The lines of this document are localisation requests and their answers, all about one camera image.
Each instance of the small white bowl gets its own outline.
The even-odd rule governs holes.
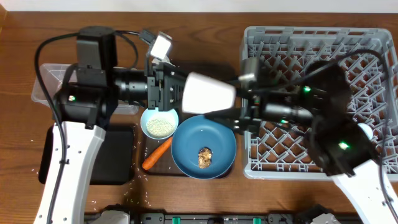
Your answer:
[[[154,118],[158,118],[158,117],[165,118],[170,122],[174,122],[174,124],[175,124],[173,132],[164,138],[154,138],[148,133],[148,130],[147,130],[148,121],[150,121],[151,119],[154,119]],[[171,135],[173,135],[177,126],[178,126],[178,114],[175,111],[175,109],[172,109],[169,111],[159,111],[158,108],[155,108],[154,110],[146,109],[141,116],[141,129],[145,133],[145,135],[150,137],[151,139],[156,139],[156,140],[168,139]]]

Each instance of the clear plastic container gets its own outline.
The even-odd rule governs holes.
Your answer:
[[[43,77],[43,81],[51,97],[61,88],[63,76],[69,65],[66,64],[52,64],[45,63],[40,66],[40,73]],[[76,82],[76,72],[73,72],[70,78],[71,82]],[[43,105],[49,106],[49,103],[44,97],[43,91],[39,85],[37,79],[32,90],[33,102],[38,102]],[[135,105],[127,105],[125,102],[119,100],[119,106],[114,111],[114,114],[136,114],[139,107]]]

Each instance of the rice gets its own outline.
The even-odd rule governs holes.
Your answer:
[[[148,121],[147,130],[153,138],[164,138],[172,134],[175,124],[171,123],[167,118],[154,118]]]

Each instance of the plastic crate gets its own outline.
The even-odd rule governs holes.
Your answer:
[[[61,88],[63,76],[68,67],[69,65],[52,63],[45,63],[40,66],[40,74],[43,77],[44,84],[51,97],[53,97],[54,94]],[[70,77],[70,81],[77,82],[76,72],[73,72],[72,76]],[[37,79],[35,80],[31,97],[34,102],[49,106],[49,103],[45,99],[44,93]],[[138,109],[138,106],[128,105],[119,100],[119,105],[114,111],[114,114],[136,114]]]
[[[358,49],[372,49],[383,54],[389,70],[382,71],[377,58],[362,54],[347,58],[340,67],[347,74],[353,91],[347,112],[358,122],[374,130],[372,142],[382,144],[383,112],[391,110],[387,130],[384,167],[389,179],[398,180],[398,61],[391,33],[385,29],[325,27],[248,27],[241,45],[241,60],[260,57],[278,82],[300,78],[317,60],[330,60]],[[385,91],[384,72],[389,72],[393,88]],[[386,94],[391,102],[386,102]],[[294,126],[294,130],[306,132]],[[277,129],[263,122],[259,137],[244,134],[244,175],[250,179],[329,180],[309,158],[303,137]]]

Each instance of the white wall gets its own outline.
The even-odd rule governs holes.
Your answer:
[[[8,11],[383,12],[398,0],[0,0]]]

